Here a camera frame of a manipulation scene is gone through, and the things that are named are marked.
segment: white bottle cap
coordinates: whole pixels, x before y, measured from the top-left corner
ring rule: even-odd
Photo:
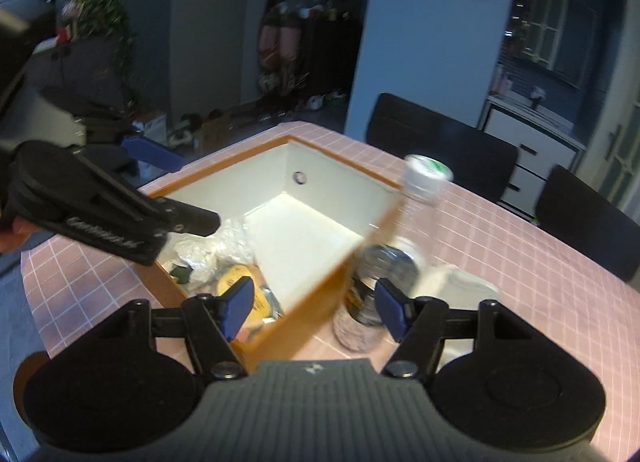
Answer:
[[[448,182],[453,181],[453,172],[448,166],[423,155],[408,155],[404,158],[404,192],[417,200],[439,197]]]

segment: human hand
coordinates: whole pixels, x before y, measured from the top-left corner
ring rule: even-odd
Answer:
[[[10,228],[0,231],[0,253],[9,253],[21,247],[31,233],[40,228],[21,217],[16,217]]]

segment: red object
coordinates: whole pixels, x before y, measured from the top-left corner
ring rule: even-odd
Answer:
[[[58,29],[57,45],[66,44],[69,41],[69,35],[66,32],[66,28]]]

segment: chair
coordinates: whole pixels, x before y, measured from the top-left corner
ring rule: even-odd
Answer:
[[[378,97],[367,143],[397,157],[437,159],[453,182],[491,202],[500,200],[518,160],[515,146],[393,94]]]
[[[624,282],[640,264],[640,226],[562,166],[536,204],[540,227]]]

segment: table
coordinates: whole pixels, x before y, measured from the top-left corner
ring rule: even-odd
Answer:
[[[265,143],[296,135],[398,181],[402,160],[310,123],[283,123],[208,155],[143,188],[150,192],[198,169]],[[411,212],[402,223],[413,229]],[[607,410],[593,443],[610,460],[640,447],[640,294],[537,227],[453,185],[442,208],[441,262],[495,283],[500,301],[588,366],[607,392]],[[158,302],[129,262],[55,237],[22,255],[25,291],[51,355],[133,298]],[[159,350],[188,363],[184,341],[162,339]],[[368,357],[376,368],[395,350],[390,339]],[[325,325],[296,356],[351,358]]]

